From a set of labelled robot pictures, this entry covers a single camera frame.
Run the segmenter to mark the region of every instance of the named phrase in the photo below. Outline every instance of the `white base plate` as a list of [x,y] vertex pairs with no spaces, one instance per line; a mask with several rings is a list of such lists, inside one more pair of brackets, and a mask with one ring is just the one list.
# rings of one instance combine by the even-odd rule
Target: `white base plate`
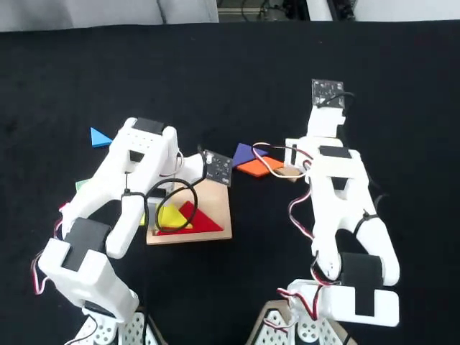
[[[119,340],[118,345],[142,345],[142,327],[144,326],[144,314],[135,313],[130,323],[119,328]],[[88,334],[91,334],[96,327],[96,323],[92,318],[87,318],[86,322],[81,327],[80,331],[75,336],[74,340],[81,339]],[[109,339],[113,336],[113,332],[110,328],[104,329],[99,328],[94,334],[84,340],[76,341],[72,345],[104,345],[104,344],[116,344],[115,341],[110,342]],[[147,325],[147,336],[145,339],[146,345],[160,345],[159,341],[155,338],[155,335]]]

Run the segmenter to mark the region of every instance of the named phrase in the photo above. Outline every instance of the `red and white wire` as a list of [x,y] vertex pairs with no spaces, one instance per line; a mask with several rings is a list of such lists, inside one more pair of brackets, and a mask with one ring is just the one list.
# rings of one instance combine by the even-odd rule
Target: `red and white wire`
[[313,309],[310,308],[310,306],[308,305],[306,299],[300,293],[290,293],[289,291],[287,291],[285,289],[282,289],[282,288],[278,288],[276,291],[277,291],[277,293],[279,293],[281,295],[281,297],[286,298],[286,299],[288,299],[289,297],[298,298],[301,301],[303,307],[307,311],[307,314],[310,316],[310,318],[313,321],[316,321],[316,320],[318,320],[318,295],[319,295],[319,290],[322,287],[323,287],[322,285],[319,285],[318,289],[316,290],[316,294],[315,294],[315,297],[313,299]]
[[306,194],[302,195],[299,198],[296,198],[296,199],[292,200],[289,203],[289,206],[287,207],[287,213],[289,214],[290,221],[295,225],[295,227],[298,228],[300,230],[300,232],[302,232],[302,234],[304,234],[306,237],[308,237],[310,240],[313,241],[314,235],[311,232],[309,232],[309,230],[307,230],[307,228],[305,228],[301,224],[301,222],[299,222],[293,216],[293,208],[294,208],[294,206],[299,204],[299,203],[302,203],[302,202],[308,200],[308,198],[310,198],[310,196],[311,196],[311,190],[309,188],[308,192]]
[[39,281],[38,279],[38,274],[37,274],[37,262],[38,259],[42,256],[43,251],[39,252],[35,258],[32,260],[32,263],[30,264],[30,271],[32,273],[32,284],[34,286],[34,294],[35,295],[41,295],[45,291],[45,286],[46,282],[50,280],[50,278],[46,277],[42,282]]
[[319,284],[319,285],[324,285],[324,286],[329,286],[329,285],[333,285],[335,282],[333,281],[327,281],[327,280],[324,280],[322,278],[320,278],[318,276],[318,273],[315,272],[315,264],[316,264],[316,261],[318,260],[318,253],[316,252],[316,256],[315,256],[315,259],[313,260],[313,263],[311,264],[310,266],[310,273],[311,273],[311,276],[313,277],[313,279]]
[[274,175],[275,177],[277,177],[277,178],[302,178],[302,177],[307,175],[308,171],[306,170],[306,171],[302,172],[300,175],[296,175],[296,176],[278,174],[277,172],[275,172],[272,169],[272,167],[270,167],[270,165],[267,162],[265,162],[265,160],[262,158],[262,156],[259,155],[259,153],[256,150],[256,146],[268,146],[268,147],[271,147],[273,149],[295,150],[296,152],[301,153],[302,155],[304,155],[307,158],[306,160],[303,161],[304,167],[305,167],[305,163],[307,163],[308,166],[310,166],[311,165],[311,160],[313,160],[313,158],[307,152],[305,152],[305,151],[303,151],[301,149],[295,148],[295,147],[274,146],[274,145],[269,144],[268,142],[256,142],[255,144],[252,145],[252,153],[257,158],[257,160],[260,161],[263,165],[265,165],[265,167],[268,169],[268,171],[270,171],[270,173],[272,175]]
[[284,333],[287,333],[287,332],[288,332],[287,328],[293,327],[293,326],[298,322],[298,319],[295,318],[293,321],[291,321],[288,325],[285,325],[285,326],[277,325],[277,324],[271,322],[270,320],[268,320],[267,318],[264,318],[264,319],[262,320],[262,322],[263,322],[265,325],[267,325],[267,326],[269,326],[269,327],[271,327],[271,328],[273,328],[273,329],[276,329],[276,330],[278,330],[278,331],[282,331],[282,332],[284,332]]

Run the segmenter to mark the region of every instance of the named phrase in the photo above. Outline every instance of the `black pad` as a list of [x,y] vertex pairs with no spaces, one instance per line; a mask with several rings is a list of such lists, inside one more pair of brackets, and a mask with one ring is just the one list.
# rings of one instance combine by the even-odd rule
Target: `black pad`
[[348,147],[342,146],[320,146],[319,153],[329,157],[351,158]]
[[344,190],[346,186],[346,182],[348,178],[338,178],[336,176],[332,176],[332,185],[334,190]]
[[92,221],[77,218],[64,242],[70,243],[70,250],[65,257],[62,267],[77,272],[89,249],[105,253],[107,235],[111,227]]
[[143,117],[139,117],[132,128],[138,129],[144,132],[162,135],[163,129],[165,128],[165,124],[163,124],[162,122],[153,121],[149,119],[144,119]]
[[132,162],[139,163],[142,160],[142,158],[144,158],[143,153],[132,150],[129,151],[129,160],[131,160]]
[[374,291],[383,285],[382,262],[368,254],[341,253],[341,281],[355,289],[356,315],[374,316]]

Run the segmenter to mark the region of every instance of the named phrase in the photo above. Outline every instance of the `black cloth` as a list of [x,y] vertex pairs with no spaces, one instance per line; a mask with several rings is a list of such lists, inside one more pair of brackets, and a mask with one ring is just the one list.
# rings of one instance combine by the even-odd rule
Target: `black cloth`
[[[0,34],[2,343],[62,344],[81,326],[52,284],[33,296],[29,264],[106,154],[90,127],[114,137],[142,116],[173,125],[186,155],[201,143],[232,156],[238,142],[303,136],[311,79],[323,78],[357,95],[346,132],[390,195],[379,214],[401,265],[400,325],[344,327],[360,344],[445,344],[458,302],[459,37],[460,22]],[[310,243],[287,213],[305,189],[235,171],[232,240],[149,247],[149,308],[170,344],[243,344],[276,288],[310,278]],[[97,217],[113,225],[118,212],[111,203]],[[296,212],[311,227],[311,204]],[[112,260],[139,294],[143,236]]]

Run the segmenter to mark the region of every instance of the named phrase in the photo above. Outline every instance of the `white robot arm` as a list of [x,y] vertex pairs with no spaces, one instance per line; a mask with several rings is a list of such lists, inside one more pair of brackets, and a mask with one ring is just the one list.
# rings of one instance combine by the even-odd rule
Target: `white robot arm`
[[[144,213],[144,198],[155,183],[175,177],[193,183],[202,178],[200,154],[178,162],[174,128],[146,119],[127,119],[109,147],[94,176],[76,193],[63,214],[63,240],[50,239],[38,265],[56,288],[75,306],[91,314],[101,327],[132,319],[139,305],[136,293],[115,274],[109,257],[122,258],[132,242]],[[172,183],[162,185],[165,194]],[[121,200],[121,215],[113,229],[87,219],[110,200]],[[100,339],[98,344],[110,344]]]
[[[328,88],[331,85],[328,83],[335,82],[314,80],[314,88],[315,83],[318,88]],[[336,85],[339,87],[332,96],[344,93],[343,84]],[[329,106],[324,103],[328,97],[316,97],[318,93],[321,94],[313,92],[308,133],[300,139],[286,139],[286,146],[297,147],[313,156],[305,177],[310,184],[315,216],[311,250],[325,280],[296,280],[286,293],[300,294],[309,305],[315,304],[319,318],[396,326],[399,323],[398,296],[382,290],[382,286],[394,285],[399,280],[400,266],[395,250],[374,208],[361,155],[344,147],[337,138],[338,126],[345,122],[343,99],[333,97],[336,105]],[[286,150],[285,165],[305,171],[303,160],[295,150]],[[368,254],[339,253],[336,245],[339,229],[353,233]],[[324,286],[315,299],[318,285]],[[289,298],[294,312],[299,318],[304,317],[305,305],[300,303],[300,298]]]

